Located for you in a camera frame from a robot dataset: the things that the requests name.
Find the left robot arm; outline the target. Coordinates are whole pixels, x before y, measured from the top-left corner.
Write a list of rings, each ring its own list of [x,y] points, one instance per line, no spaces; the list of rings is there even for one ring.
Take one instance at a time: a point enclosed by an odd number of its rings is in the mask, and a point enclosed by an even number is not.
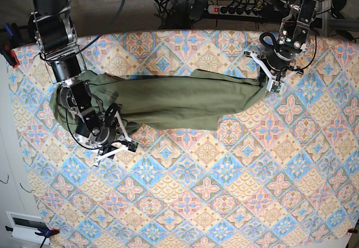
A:
[[[262,33],[260,43],[266,52],[259,57],[262,72],[269,77],[280,78],[286,70],[295,71],[290,63],[306,51],[310,42],[310,25],[317,14],[317,2],[321,0],[289,0],[289,14],[282,19],[279,34]]]

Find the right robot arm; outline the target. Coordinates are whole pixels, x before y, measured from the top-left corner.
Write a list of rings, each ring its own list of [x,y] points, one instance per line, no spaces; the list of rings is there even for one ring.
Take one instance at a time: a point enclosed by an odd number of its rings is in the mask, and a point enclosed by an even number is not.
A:
[[[73,138],[89,149],[100,149],[125,140],[118,107],[108,109],[90,91],[90,81],[81,80],[77,56],[80,47],[70,16],[71,0],[31,0],[33,30],[40,57],[48,63],[61,90],[58,98],[65,109],[65,124],[75,125]]]

